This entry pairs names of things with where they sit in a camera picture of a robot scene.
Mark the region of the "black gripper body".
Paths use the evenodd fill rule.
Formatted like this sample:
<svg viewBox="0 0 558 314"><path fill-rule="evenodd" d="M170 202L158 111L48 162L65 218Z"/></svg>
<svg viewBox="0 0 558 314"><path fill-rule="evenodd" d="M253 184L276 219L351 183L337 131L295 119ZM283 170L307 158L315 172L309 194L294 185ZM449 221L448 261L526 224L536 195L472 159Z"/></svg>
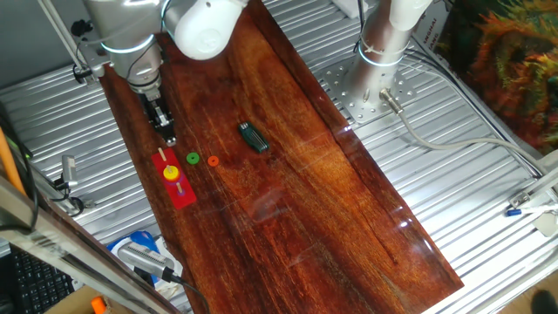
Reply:
<svg viewBox="0 0 558 314"><path fill-rule="evenodd" d="M168 110L167 102L165 101L164 97L162 96L159 89L151 89L147 92L140 93L139 99L141 105L143 105L144 113L148 117L149 123L153 126L153 114L156 111L163 112L167 119L173 119L172 114Z"/></svg>

